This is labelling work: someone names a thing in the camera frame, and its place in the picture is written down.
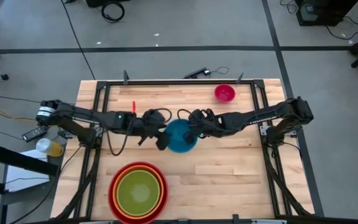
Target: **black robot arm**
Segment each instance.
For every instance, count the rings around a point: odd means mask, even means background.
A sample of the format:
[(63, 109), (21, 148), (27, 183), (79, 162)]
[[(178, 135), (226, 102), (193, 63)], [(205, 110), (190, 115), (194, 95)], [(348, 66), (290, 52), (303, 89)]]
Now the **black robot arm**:
[(93, 110), (79, 108), (60, 100), (41, 102), (36, 120), (39, 126), (56, 125), (78, 137), (81, 144), (95, 147), (97, 133), (93, 128), (84, 128), (75, 121), (97, 124), (100, 127), (116, 134), (140, 136), (139, 145), (147, 137), (156, 137), (157, 147), (164, 150), (168, 145), (168, 137), (160, 132), (164, 128), (165, 118), (158, 110), (148, 110), (141, 118), (136, 113), (128, 111), (109, 111), (101, 113)]
[(269, 143), (282, 141), (284, 134), (296, 125), (308, 124), (313, 120), (313, 114), (308, 102), (300, 97), (287, 99), (277, 105), (247, 113), (214, 114), (211, 109), (194, 110), (188, 117), (191, 133), (187, 136), (186, 141), (191, 141), (189, 136), (201, 138), (231, 136), (242, 131), (248, 125), (277, 118), (283, 118), (283, 120), (277, 126), (269, 127), (266, 130), (266, 140)]

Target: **wooden tabletop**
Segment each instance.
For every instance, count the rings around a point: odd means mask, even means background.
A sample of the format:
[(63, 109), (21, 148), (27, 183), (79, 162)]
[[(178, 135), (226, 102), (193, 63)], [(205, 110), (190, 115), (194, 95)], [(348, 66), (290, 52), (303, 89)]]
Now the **wooden tabletop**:
[[(285, 99), (279, 79), (266, 79), (264, 82), (269, 105), (275, 105)], [(132, 101), (136, 101), (138, 116), (151, 108), (168, 108), (173, 113), (173, 119), (177, 118), (176, 113), (180, 108), (189, 111), (211, 108), (215, 114), (254, 110), (249, 85), (234, 86), (236, 99), (229, 104), (216, 102), (213, 95), (215, 86), (112, 86), (108, 111), (131, 111)], [(76, 105), (91, 109), (95, 88), (96, 81), (82, 81)], [(259, 105), (263, 105), (260, 96), (259, 100)], [(169, 149), (159, 151), (155, 146), (156, 139), (147, 139), (139, 147), (137, 143), (140, 138), (129, 137), (123, 153), (114, 157), (109, 152), (107, 136), (104, 135), (103, 138), (92, 220), (115, 220), (107, 200), (110, 181), (121, 167), (135, 161), (156, 165), (168, 181), (168, 203), (158, 219), (230, 219), (232, 214), (239, 214), (240, 218), (274, 217), (257, 125), (248, 126), (226, 138), (199, 139), (195, 148), (185, 154), (177, 154)], [(113, 150), (117, 152), (124, 136), (111, 133), (110, 138)], [(296, 144), (296, 139), (286, 137), (285, 142)], [(69, 140), (64, 161), (77, 148), (78, 141)], [(78, 188), (84, 156), (84, 150), (80, 150), (60, 176), (51, 217), (64, 209)], [(288, 188), (302, 206), (313, 213), (298, 149), (285, 144), (279, 150)], [(281, 194), (277, 196), (280, 211), (283, 213)], [(85, 201), (88, 196), (84, 198), (82, 215), (85, 214)]]

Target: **green bowl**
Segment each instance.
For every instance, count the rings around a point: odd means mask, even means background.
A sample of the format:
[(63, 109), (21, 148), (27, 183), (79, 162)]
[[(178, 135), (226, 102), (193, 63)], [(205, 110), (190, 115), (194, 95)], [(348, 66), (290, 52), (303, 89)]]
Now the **green bowl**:
[(157, 178), (146, 170), (126, 174), (118, 184), (117, 201), (126, 214), (139, 217), (148, 214), (160, 198)]

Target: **blue bowl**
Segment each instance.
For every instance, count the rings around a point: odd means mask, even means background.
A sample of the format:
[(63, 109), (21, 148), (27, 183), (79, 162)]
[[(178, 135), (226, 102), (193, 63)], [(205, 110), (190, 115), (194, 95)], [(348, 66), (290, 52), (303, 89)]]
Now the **blue bowl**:
[(165, 132), (170, 136), (168, 148), (177, 153), (185, 153), (194, 148), (198, 137), (195, 137), (192, 144), (187, 144), (183, 139), (183, 135), (190, 131), (189, 121), (186, 119), (176, 119), (168, 124)]

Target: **gray floor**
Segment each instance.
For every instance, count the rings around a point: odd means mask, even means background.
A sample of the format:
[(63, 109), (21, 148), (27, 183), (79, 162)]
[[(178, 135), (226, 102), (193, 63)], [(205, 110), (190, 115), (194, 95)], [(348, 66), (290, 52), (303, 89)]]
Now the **gray floor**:
[[(349, 45), (331, 37), (324, 27), (300, 27), (295, 15), (268, 0), (281, 46)], [(103, 21), (83, 1), (67, 5), (82, 47), (154, 47), (199, 45), (272, 46), (261, 1), (255, 0), (132, 0), (118, 24)], [(358, 4), (349, 13), (358, 22)], [(357, 25), (332, 28), (349, 37)], [(59, 0), (4, 0), (0, 8), (0, 49), (77, 48)], [(273, 51), (116, 52), (87, 53), (97, 79), (181, 78), (201, 67), (227, 66), (215, 78), (281, 78)], [(295, 95), (308, 100), (314, 121), (305, 126), (316, 182), (328, 217), (358, 218), (358, 68), (345, 51), (283, 52)], [(81, 54), (6, 54), (0, 70), (11, 79), (0, 83), (0, 95), (31, 100), (59, 98), (75, 102), (81, 80), (92, 79)], [(0, 99), (0, 109), (14, 116), (34, 117), (38, 105)], [(19, 136), (32, 129), (0, 116), (0, 131)], [(34, 143), (0, 135), (0, 145), (15, 151)], [(45, 192), (9, 207), (13, 221), (34, 207)], [(46, 220), (53, 195), (24, 222)]]

